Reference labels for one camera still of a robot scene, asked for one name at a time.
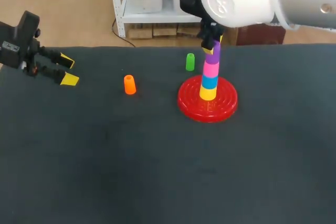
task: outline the floor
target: floor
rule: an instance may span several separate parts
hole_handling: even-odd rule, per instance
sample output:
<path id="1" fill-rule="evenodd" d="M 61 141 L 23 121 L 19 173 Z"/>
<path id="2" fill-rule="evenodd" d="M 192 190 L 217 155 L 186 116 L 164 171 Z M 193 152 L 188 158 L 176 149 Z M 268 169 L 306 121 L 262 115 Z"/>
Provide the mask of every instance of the floor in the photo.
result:
<path id="1" fill-rule="evenodd" d="M 111 32 L 112 0 L 1 0 L 0 20 L 17 25 L 29 10 L 41 17 L 44 46 L 128 46 Z M 133 40 L 136 46 L 199 46 L 195 39 Z M 312 28 L 288 31 L 285 44 L 336 43 L 336 34 Z"/>

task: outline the purple ring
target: purple ring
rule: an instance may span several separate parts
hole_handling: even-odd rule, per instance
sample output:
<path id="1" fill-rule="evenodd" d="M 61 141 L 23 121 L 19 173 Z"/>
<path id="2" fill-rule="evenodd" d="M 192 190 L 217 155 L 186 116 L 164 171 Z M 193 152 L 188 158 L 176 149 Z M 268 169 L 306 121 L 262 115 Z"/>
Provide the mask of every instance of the purple ring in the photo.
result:
<path id="1" fill-rule="evenodd" d="M 205 61 L 208 64 L 217 64 L 219 63 L 219 59 L 221 58 L 221 53 L 220 53 L 220 42 L 215 41 L 215 46 L 214 46 L 214 54 L 213 55 L 209 55 L 206 54 L 205 56 Z"/>

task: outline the black clamp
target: black clamp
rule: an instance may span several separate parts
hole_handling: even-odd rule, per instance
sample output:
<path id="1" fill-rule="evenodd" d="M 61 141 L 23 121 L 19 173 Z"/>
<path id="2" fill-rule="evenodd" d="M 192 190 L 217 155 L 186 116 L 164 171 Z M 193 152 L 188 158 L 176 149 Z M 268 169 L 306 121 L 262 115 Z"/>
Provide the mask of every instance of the black clamp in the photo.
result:
<path id="1" fill-rule="evenodd" d="M 207 52 L 213 51 L 215 41 L 221 42 L 225 27 L 214 21 L 206 12 L 201 0 L 180 0 L 181 9 L 201 18 L 201 31 L 197 37 L 202 39 L 201 46 Z"/>
<path id="2" fill-rule="evenodd" d="M 75 63 L 61 52 L 40 46 L 40 42 L 35 39 L 41 33 L 38 25 L 39 17 L 27 11 L 17 27 L 0 22 L 0 63 L 16 69 L 21 67 L 28 76 L 34 77 L 40 73 L 59 85 L 75 86 L 79 80 L 77 76 L 35 62 L 35 55 L 40 54 L 52 63 L 69 69 Z"/>

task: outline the small orange cylinder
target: small orange cylinder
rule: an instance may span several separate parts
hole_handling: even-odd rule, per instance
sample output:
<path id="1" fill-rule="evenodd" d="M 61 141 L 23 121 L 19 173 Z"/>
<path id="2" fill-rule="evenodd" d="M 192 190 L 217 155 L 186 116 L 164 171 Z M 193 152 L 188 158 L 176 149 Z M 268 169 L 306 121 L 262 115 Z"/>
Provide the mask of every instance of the small orange cylinder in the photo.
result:
<path id="1" fill-rule="evenodd" d="M 134 78 L 130 74 L 124 77 L 124 86 L 126 94 L 135 94 L 137 92 Z"/>

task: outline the red base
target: red base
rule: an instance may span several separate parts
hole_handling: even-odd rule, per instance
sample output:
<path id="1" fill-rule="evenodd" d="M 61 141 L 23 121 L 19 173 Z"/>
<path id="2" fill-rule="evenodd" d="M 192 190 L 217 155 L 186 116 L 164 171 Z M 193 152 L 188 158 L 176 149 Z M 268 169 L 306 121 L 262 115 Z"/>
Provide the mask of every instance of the red base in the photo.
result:
<path id="1" fill-rule="evenodd" d="M 238 107 L 238 95 L 230 82 L 218 78 L 217 96 L 213 101 L 200 97 L 202 76 L 186 80 L 178 91 L 178 107 L 189 118 L 203 122 L 215 123 L 228 119 Z"/>

